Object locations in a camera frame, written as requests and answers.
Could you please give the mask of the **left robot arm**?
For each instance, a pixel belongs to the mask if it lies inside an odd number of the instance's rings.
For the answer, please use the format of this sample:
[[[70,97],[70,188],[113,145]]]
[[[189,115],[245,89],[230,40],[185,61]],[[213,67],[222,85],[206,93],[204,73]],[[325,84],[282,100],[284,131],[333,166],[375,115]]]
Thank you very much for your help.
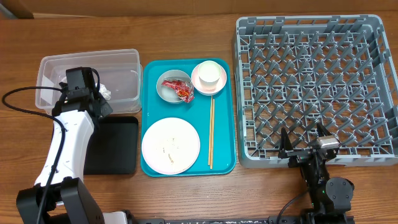
[[[53,137],[33,187],[16,199],[24,223],[134,223],[127,210],[104,213],[83,183],[86,151],[111,108],[95,87],[64,88],[53,109]]]

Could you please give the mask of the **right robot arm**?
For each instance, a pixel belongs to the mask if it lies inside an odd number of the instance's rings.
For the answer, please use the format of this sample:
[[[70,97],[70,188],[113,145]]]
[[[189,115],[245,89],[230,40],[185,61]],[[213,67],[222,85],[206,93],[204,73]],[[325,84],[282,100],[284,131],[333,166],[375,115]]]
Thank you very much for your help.
[[[326,162],[337,156],[340,141],[320,123],[317,133],[309,150],[294,151],[286,129],[281,129],[278,157],[288,159],[290,168],[300,169],[307,189],[284,205],[274,223],[355,223],[354,217],[346,214],[351,210],[354,184],[342,177],[330,177],[326,168]],[[312,208],[303,209],[297,217],[284,216],[284,211],[305,194],[309,194]]]

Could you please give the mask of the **red snack wrapper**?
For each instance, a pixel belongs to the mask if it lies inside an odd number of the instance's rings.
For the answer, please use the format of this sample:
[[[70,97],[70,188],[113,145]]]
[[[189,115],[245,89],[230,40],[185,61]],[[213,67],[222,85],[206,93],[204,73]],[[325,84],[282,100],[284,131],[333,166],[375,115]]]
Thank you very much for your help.
[[[173,89],[177,96],[184,102],[190,103],[194,97],[194,87],[190,82],[183,81],[181,79],[166,78],[162,82],[163,86]]]

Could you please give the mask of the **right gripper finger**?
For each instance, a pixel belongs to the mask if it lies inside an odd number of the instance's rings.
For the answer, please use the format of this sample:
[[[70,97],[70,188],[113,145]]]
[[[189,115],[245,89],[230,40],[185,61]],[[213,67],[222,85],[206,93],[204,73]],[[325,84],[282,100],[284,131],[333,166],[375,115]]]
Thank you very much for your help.
[[[327,128],[324,127],[324,125],[322,125],[321,123],[317,123],[317,133],[318,133],[318,138],[327,137],[327,136],[332,135],[332,133],[329,132],[327,130]]]
[[[289,135],[287,134],[286,129],[282,128],[280,135],[278,158],[281,159],[289,158],[293,152],[294,150],[290,142]]]

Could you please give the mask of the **large pink plate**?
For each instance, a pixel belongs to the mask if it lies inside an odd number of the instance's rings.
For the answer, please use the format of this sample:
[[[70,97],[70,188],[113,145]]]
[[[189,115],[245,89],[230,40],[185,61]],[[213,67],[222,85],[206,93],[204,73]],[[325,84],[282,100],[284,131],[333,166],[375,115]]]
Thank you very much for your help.
[[[201,143],[196,129],[180,118],[164,118],[152,124],[142,138],[146,164],[163,175],[185,172],[198,159]]]

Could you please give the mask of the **white tissue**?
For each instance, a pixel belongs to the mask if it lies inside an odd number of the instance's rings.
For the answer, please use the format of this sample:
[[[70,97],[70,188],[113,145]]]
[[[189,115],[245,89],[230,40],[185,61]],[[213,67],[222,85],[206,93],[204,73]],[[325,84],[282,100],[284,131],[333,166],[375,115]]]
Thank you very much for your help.
[[[111,92],[102,83],[99,84],[99,92],[106,101],[109,101],[111,99]]]

